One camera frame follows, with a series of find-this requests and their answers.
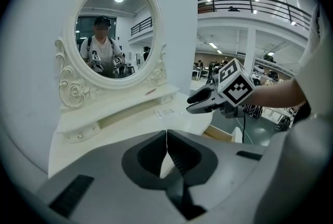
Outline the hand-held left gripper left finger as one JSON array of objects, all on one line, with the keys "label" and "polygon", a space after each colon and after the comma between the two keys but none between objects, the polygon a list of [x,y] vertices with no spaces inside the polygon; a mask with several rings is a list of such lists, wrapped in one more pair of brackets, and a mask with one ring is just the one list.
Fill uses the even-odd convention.
[{"label": "hand-held left gripper left finger", "polygon": [[160,178],[162,162],[167,154],[165,130],[143,134],[130,141],[134,144],[122,156],[122,168],[136,185],[147,190],[167,189],[167,181]]}]

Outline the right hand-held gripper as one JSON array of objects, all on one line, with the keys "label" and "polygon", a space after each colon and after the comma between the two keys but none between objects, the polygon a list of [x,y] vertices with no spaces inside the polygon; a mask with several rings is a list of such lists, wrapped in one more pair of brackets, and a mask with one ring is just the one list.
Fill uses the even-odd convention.
[{"label": "right hand-held gripper", "polygon": [[255,85],[245,67],[236,58],[217,68],[206,82],[188,99],[190,114],[219,110],[226,118],[243,117],[241,103],[253,93]]}]

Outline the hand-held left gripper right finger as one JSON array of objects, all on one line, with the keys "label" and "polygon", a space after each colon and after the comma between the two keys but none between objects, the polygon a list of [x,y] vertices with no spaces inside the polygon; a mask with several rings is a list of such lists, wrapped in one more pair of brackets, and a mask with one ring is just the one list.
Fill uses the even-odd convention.
[{"label": "hand-held left gripper right finger", "polygon": [[166,195],[187,219],[194,219],[206,210],[193,202],[190,188],[205,184],[218,165],[216,154],[209,148],[183,136],[175,130],[167,131],[167,151],[175,168],[168,175],[170,184]]}]

